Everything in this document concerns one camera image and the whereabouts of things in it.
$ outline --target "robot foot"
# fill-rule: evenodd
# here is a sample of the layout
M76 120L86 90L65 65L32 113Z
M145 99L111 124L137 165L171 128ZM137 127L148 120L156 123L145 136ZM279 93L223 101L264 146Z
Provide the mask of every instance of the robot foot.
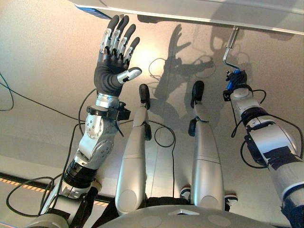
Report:
M238 202L237 200L236 194L225 195L225 211L229 211L230 207Z
M192 99L191 99L191 107L194 108L195 101L201 101L204 92L204 83L202 81L196 81L192 88Z
M186 185L180 190L180 198L183 198L190 202L190 193L191 193L190 185Z
M139 86L139 96L141 98L141 103L144 104L146 103L147 109L150 108L150 93L149 93L149 88L146 84L141 84Z

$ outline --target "robot finger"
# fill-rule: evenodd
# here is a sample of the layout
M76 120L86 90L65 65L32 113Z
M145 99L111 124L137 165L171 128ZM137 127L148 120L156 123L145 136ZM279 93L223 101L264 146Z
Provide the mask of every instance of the robot finger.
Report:
M120 84L124 84L137 76L139 76L142 73L142 70L138 67L132 67L126 71L121 72L120 74L117 74L117 80Z
M125 65L129 65L130 64L131 57L132 57L133 52L134 52L136 46L138 45L139 41L140 41L139 37L136 37L133 40L133 42L131 43L131 45L128 48L128 50L126 51L125 57L123 59L124 60L123 62L124 62Z
M126 31L122 40L120 41L118 48L117 48L117 54L119 56L118 57L119 59L123 59L126 46L130 40L131 35L135 32L135 30L136 30L136 26L134 24L132 24Z
M110 44L110 51L117 50L120 36L126 27L126 25L129 23L129 17L126 15L122 18L122 20L119 22L117 29L113 33L111 37L111 44Z
M115 29L116 25L118 24L119 17L115 15L109 22L107 29L104 31L104 36L103 39L101 40L100 43L100 53L105 53L105 49L109 49L110 44L111 44L111 37L113 30Z

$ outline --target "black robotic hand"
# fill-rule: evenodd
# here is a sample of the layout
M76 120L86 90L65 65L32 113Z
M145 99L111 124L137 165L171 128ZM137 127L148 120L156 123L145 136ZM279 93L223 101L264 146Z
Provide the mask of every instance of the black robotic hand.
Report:
M123 84L134 79L142 72L138 67L128 69L134 49L140 41L139 37L133 40L124 54L126 45L135 32L136 26L132 24L120 40L123 29L129 22L129 17L124 16L119 23L118 21L119 17L115 15L104 32L94 73L94 84L98 92L111 96L119 96Z

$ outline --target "black cable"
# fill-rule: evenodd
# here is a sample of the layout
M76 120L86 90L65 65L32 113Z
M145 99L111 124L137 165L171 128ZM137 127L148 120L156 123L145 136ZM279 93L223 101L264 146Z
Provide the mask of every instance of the black cable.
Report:
M87 98L88 98L95 90L97 91L97 89L95 88L95 89L93 89L90 93L88 93L88 94L86 95L86 97L85 97L84 100L82 101L82 103L81 103L81 105L80 105L80 107L79 107L79 110L78 110L78 119L77 119L77 120L78 120L79 130L80 130L82 136L84 135L84 133L83 133L83 131L82 131L82 129L81 129L81 124L80 124L80 113L81 113L81 109L82 109L82 107L84 106L84 104L85 104Z
M58 174L56 177L54 177L54 180L56 180L58 177L60 177L62 175L62 173L60 173L60 174ZM48 197L49 197L49 195L50 195L50 193L51 193L51 191L52 191L52 189L53 189L53 187L54 186L49 186L49 188L48 188L48 186L49 185L47 185L47 187L46 187L46 189L45 189L45 191L44 191L44 193L43 193L43 196L42 196L42 199L41 199L41 203L40 203L40 210L39 210L39 215L41 215L41 212L42 212L42 209L43 209L43 207L44 207L44 205L45 205L45 203L46 203L46 201L47 201L47 199L48 199Z
M18 214L18 215L25 216L25 217L31 217L31 218L33 218L33 217L38 217L38 216L40 215L40 212L41 212L42 208L43 208L43 204L42 204L42 203L40 204L39 213L38 213L37 215L30 215L30 214L25 214L25 213L22 213L22 212L20 212L20 211L18 211L18 210L16 210L16 209L14 209L14 208L10 205L10 201L9 201L9 200L10 200L10 196L13 194L13 192L16 191L18 188L20 188L21 186L23 186L23 185L25 185L25 184L28 184L28 183L30 183L30 182L38 181L38 180L42 180L42 179L50 179L50 183L48 184L48 186L50 186L50 188L51 188L51 186L54 186L55 178L52 178L52 177L38 177L38 178L31 179L31 180L27 180L26 182L23 182L22 184L20 184L20 185L18 185L17 187L15 187L15 188L8 194L8 196L7 196L7 198L6 198L6 206L7 206L10 210L12 210L13 212L15 212L15 213Z
M32 102L34 102L34 103L36 103L36 104L38 104L38 105L41 105L41 106L43 106L43 107L45 107L45 108L48 108L48 109L50 109L50 110L53 110L53 111L55 111L55 112L57 112L57 113L59 113L59 114L62 114L62 115L64 115L64 116L66 116L66 117L69 117L69 118L71 118L71 119L73 119L73 120L78 120L77 118L74 118L74 117L72 117L72 116L69 116L69 115L67 115L67 114L64 114L64 113L61 112L61 111L58 111L58 110L56 110L56 109L54 109L54 108L51 108L51 107L49 107L49 106L47 106L47 105L45 105L45 104L42 104L42 103L40 103L40 102L38 102L38 101L34 101L34 100L32 100L32 99L30 99L30 98L24 96L24 95L21 95L20 93L17 93L16 91L12 90L10 87L4 85L4 84L1 83L1 82L0 82L0 85L2 85L3 87L7 88L7 89L9 90L10 93L13 92L13 93L15 93L15 94L17 94L17 95L19 95L19 96L21 96L21 97L23 97L23 98L25 98L25 99L27 99L27 100L29 100L29 101L32 101Z
M276 119L278 119L278 120L281 120L281 121L283 121L283 122L285 122L285 123L288 123L288 124L292 125L293 127L295 127L295 128L299 131L300 138L301 138L301 152L300 152L300 158L303 159L304 140L303 140L303 133L302 133L301 129L300 129L297 125L295 125L294 123L289 122L288 120L285 120L285 119L283 119L283 118L281 118L281 117L278 117L278 116L272 115L272 114L267 114L267 115L272 116L272 117L274 117L274 118L276 118Z
M115 120L114 122L115 122L115 127L116 127L116 129L118 130L118 132L120 133L120 135L121 135L122 137L124 137L124 134L123 134L122 131L119 129L119 126L118 126L118 124L117 124L117 120Z
M129 122L132 122L132 121L133 121L133 120L125 121L125 122L120 123L120 125L122 125L122 124L124 124L124 123L125 123L125 124L126 124L126 123L129 123ZM154 133L154 140L156 141L156 143L157 143L159 146L164 147L164 148L168 148L168 147L171 147L171 146L173 145L171 154L172 154L172 174L173 174L172 196L174 197L175 175L174 175L174 154L173 154L173 152L174 152L175 145L176 145L176 135L175 135L174 131L173 131L170 127L168 127L168 126L166 126L166 125L164 125L164 124L162 124L162 123L159 123L159 122L156 122L156 121L152 121L152 120L149 120L149 122L154 123L154 124L156 123L156 124L158 124L158 125L161 126L161 127L157 128L156 131L155 131L155 133ZM172 142L170 145L162 145L162 144L160 144L160 143L156 140L156 132L157 132L158 130L160 130L161 128L167 128L167 129L171 132L171 134L172 134L172 136L173 136L173 142Z
M244 158L243 156L243 147L245 145L246 141L243 141L242 145L241 145L241 149L240 149L240 154L241 154L241 158L243 160L243 162L247 165L247 166L250 166L251 168L254 168L254 169L265 169L267 168L267 166L254 166L254 165L250 165Z
M60 189L61 189L61 186L62 186L62 181L63 181L63 176L64 176L64 173L66 171L66 168L67 168L67 164L68 164L68 161L69 161L69 158L70 158L70 155L71 155L71 150L72 150L72 144L73 144L73 139L74 139L74 134L75 134L75 129L76 127L78 126L78 124L76 124L73 128L73 133L72 133L72 137L71 137L71 142L70 142L70 146L69 146L69 151L68 151L68 155L67 155L67 158L66 158L66 163L64 165L64 168L63 168L63 171L61 174L57 175L56 177L52 178L52 177L39 177L39 178L35 178L35 179L31 179L31 180L28 180L20 185L18 185L17 187L15 187L7 196L6 198L6 205L8 206L9 209L11 209L12 211L14 211L15 213L19 214L19 215L22 215L22 216L25 216L25 217L37 217L41 214L41 211L51 193L51 190L53 189L54 187L54 183L55 183L55 180L61 176L60 178L60 181L59 181L59 187L58 187L58 190L57 190L57 193L56 193L56 196L55 196L55 201L54 201L54 204L51 208L54 209L56 203L57 203L57 199L59 197L59 192L60 192ZM25 214L25 213L22 213L16 209L14 209L10 203L9 203L9 199L10 199L10 196L12 195L12 193L17 190L18 188L20 188L21 186L23 186L24 184L27 184L27 183L30 183L32 181L37 181L37 180L41 180L41 179L50 179L51 181L49 182L49 184L47 185L47 187L45 188L45 191L43 193L43 196L42 196L42 199L41 199L41 202L40 202L40 209L39 209L39 213L37 215L30 215L30 214Z
M255 91L262 91L264 93L264 97L263 99L260 101L260 104L263 103L263 101L265 100L266 96L267 96L267 93L264 89L255 89L255 90L252 90L252 92L255 92Z
M60 182L59 182L59 187L58 187L58 190L57 190L57 193L56 193L56 196L55 196L55 202L51 208L54 209L54 207L56 206L56 203L57 203L57 200L58 200L58 197L59 197L59 192L60 192L60 189L61 189L61 186L62 186L62 180L63 180L63 176L65 174L65 171L66 171L66 168L67 168L67 164L68 164L68 160L70 158L70 155L71 155L71 150L72 150L72 144L73 144L73 139L74 139L74 134L75 134L75 129L77 128L78 124L76 124L73 128L73 133L72 133L72 137L71 137L71 142L70 142L70 146L69 146L69 149L68 149L68 154L67 154L67 158L66 158L66 163L63 167L63 170L62 170L62 175L61 175L61 178L60 178Z
M231 104L231 108L232 108L232 112L233 112L233 117L234 117L234 123L237 125L237 119L236 119L236 114L234 112L233 106L232 106L232 102L230 100L230 104Z
M240 121L238 122L238 124L236 125L236 127L233 129L233 131L232 131L232 133L231 133L231 138L234 138L234 137L236 136L237 130L238 130L238 126L241 124L242 121L243 121L243 120L240 120Z
M10 97L11 97L11 107L8 108L8 109L0 109L0 111L2 111L2 112L7 112L7 111L10 111L10 110L13 109L13 107L14 107L14 98L13 98L13 94L11 93L9 84L6 82L6 80L5 80L4 77L2 76L1 72L0 72L0 76L2 77L3 81L5 82L6 88L9 90Z

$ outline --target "metal rod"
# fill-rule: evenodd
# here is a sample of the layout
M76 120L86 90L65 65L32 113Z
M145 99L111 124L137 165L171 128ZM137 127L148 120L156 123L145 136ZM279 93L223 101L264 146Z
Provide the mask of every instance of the metal rod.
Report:
M223 57L224 64L226 64L228 66L231 66L233 68L236 68L236 69L239 69L239 67L232 64L232 63L227 62L226 59L227 59L227 56L228 56L228 53L229 53L230 49L232 49L234 47L234 43L237 40L238 30L239 30L238 26L233 26L233 29L232 29L232 32L230 34L228 43L226 45L226 51L225 51L225 54L224 54L224 57Z

